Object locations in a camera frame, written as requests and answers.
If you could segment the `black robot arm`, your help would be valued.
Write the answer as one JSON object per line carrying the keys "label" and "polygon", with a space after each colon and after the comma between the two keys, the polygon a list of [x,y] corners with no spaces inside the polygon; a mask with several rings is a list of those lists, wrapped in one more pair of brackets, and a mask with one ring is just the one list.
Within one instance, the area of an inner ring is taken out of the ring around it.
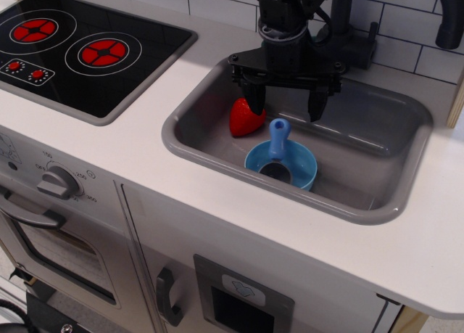
{"label": "black robot arm", "polygon": [[345,64],[321,52],[332,34],[314,41],[308,28],[308,22],[316,15],[331,24],[321,8],[324,1],[258,0],[261,47],[228,58],[232,80],[241,87],[254,114],[263,111],[268,86],[305,89],[310,93],[310,120],[315,122],[322,117],[328,98],[341,90]]}

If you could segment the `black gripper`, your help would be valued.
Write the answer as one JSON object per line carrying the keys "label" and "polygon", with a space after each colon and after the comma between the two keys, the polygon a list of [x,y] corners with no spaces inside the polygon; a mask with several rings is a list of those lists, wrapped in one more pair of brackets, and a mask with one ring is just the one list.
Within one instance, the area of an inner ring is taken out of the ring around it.
{"label": "black gripper", "polygon": [[310,121],[320,120],[329,96],[341,91],[345,65],[323,56],[308,30],[295,36],[262,36],[257,49],[229,56],[232,80],[240,85],[243,96],[255,115],[265,106],[265,88],[277,86],[310,90]]}

